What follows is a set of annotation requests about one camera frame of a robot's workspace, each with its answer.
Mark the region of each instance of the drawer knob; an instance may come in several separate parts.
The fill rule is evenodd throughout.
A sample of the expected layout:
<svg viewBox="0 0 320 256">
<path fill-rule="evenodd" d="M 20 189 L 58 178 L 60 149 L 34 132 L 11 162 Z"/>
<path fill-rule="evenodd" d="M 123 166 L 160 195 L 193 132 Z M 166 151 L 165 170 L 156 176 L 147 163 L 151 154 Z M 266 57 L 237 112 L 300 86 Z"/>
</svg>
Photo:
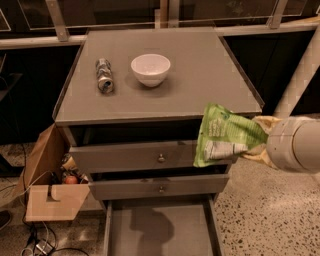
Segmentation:
<svg viewBox="0 0 320 256">
<path fill-rule="evenodd" d="M 158 162 L 159 163 L 164 163 L 165 161 L 166 161 L 165 157 L 162 154 L 160 154 L 159 157 L 158 157 Z"/>
<path fill-rule="evenodd" d="M 160 186 L 160 187 L 159 187 L 159 193 L 164 193 L 164 191 L 165 191 L 164 189 L 165 189 L 165 187 Z"/>
</svg>

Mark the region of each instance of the white pole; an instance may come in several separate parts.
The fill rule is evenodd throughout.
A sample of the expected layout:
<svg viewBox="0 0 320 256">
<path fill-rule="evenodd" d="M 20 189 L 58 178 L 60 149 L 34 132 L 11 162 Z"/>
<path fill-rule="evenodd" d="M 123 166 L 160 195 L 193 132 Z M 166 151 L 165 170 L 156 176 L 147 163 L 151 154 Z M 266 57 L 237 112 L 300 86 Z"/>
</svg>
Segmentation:
<svg viewBox="0 0 320 256">
<path fill-rule="evenodd" d="M 284 91 L 274 116 L 286 118 L 291 115 L 303 92 L 309 85 L 320 65 L 320 25 L 314 32 L 311 41 L 296 68 L 290 83 Z"/>
</svg>

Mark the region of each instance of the white bowl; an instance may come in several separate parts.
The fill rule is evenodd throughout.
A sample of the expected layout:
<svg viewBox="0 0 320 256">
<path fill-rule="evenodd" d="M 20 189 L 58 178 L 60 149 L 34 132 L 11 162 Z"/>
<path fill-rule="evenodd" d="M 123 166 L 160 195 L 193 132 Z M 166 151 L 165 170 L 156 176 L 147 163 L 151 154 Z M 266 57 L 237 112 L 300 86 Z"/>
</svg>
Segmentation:
<svg viewBox="0 0 320 256">
<path fill-rule="evenodd" d="M 148 87 L 159 85 L 167 77 L 170 66 L 170 60 L 159 54 L 140 55 L 131 62 L 135 77 Z"/>
</svg>

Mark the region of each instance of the cardboard box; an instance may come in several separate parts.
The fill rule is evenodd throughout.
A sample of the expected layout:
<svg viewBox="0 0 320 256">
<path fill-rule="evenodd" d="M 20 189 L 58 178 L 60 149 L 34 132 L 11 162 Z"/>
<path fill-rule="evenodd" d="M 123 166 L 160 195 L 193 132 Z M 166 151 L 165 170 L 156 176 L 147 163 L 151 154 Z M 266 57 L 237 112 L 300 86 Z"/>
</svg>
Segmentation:
<svg viewBox="0 0 320 256">
<path fill-rule="evenodd" d="M 49 186 L 51 172 L 61 179 L 61 160 L 68 149 L 54 124 L 40 134 L 16 188 L 16 193 L 22 194 L 32 184 L 26 221 L 73 220 L 82 207 L 89 194 L 88 184 Z"/>
</svg>

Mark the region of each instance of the open drawer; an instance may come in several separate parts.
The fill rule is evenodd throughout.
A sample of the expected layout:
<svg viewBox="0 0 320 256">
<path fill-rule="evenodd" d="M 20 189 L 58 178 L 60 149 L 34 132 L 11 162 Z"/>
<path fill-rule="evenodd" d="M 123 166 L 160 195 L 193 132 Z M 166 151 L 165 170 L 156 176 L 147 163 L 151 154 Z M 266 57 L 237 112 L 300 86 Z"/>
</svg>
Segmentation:
<svg viewBox="0 0 320 256">
<path fill-rule="evenodd" d="M 104 201 L 104 255 L 224 255 L 212 195 Z"/>
</svg>

